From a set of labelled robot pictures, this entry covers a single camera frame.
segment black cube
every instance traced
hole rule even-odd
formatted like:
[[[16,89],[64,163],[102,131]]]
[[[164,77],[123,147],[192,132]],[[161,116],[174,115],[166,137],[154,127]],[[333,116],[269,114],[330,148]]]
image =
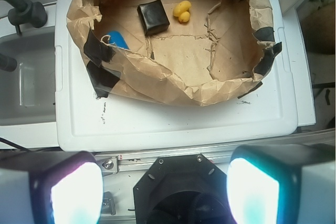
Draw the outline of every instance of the black cube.
[[[161,0],[139,5],[138,13],[146,36],[166,31],[170,25]]]

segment blue object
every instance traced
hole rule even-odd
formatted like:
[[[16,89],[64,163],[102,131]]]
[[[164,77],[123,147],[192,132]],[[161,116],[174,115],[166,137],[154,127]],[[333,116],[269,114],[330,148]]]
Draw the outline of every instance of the blue object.
[[[107,33],[107,35],[110,35],[111,38],[109,40],[109,44],[113,44],[117,47],[124,48],[124,49],[129,49],[129,47],[126,44],[126,41],[118,31],[110,31]]]

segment black cable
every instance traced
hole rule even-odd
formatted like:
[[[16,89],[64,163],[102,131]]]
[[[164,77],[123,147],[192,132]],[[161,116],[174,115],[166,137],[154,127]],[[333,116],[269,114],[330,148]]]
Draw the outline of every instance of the black cable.
[[[327,88],[331,89],[331,88],[335,88],[335,82],[313,84],[312,88],[313,89],[327,89]]]
[[[7,144],[7,145],[9,145],[9,146],[11,146],[11,147],[17,148],[17,149],[19,149],[19,150],[21,150],[21,151],[31,152],[31,150],[29,150],[29,149],[27,149],[27,148],[24,148],[24,147],[22,147],[21,145],[15,144],[15,143],[13,143],[13,142],[11,142],[11,141],[9,141],[9,140],[7,140],[7,139],[4,139],[4,138],[2,138],[2,137],[0,137],[0,142],[2,142],[2,143],[4,143],[4,144]]]

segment metal bracket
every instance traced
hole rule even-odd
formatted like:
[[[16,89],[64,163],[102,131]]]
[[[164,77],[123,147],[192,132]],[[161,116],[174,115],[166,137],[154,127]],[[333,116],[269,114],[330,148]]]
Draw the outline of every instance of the metal bracket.
[[[105,157],[104,159],[97,160],[103,175],[118,173],[118,159],[116,156]]]

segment light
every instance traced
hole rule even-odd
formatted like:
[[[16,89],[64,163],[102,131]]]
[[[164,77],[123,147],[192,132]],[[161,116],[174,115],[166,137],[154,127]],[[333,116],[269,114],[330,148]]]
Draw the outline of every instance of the light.
[[[277,223],[279,182],[244,158],[230,163],[227,197],[238,224]]]
[[[92,224],[100,217],[101,169],[86,162],[51,188],[55,224]]]

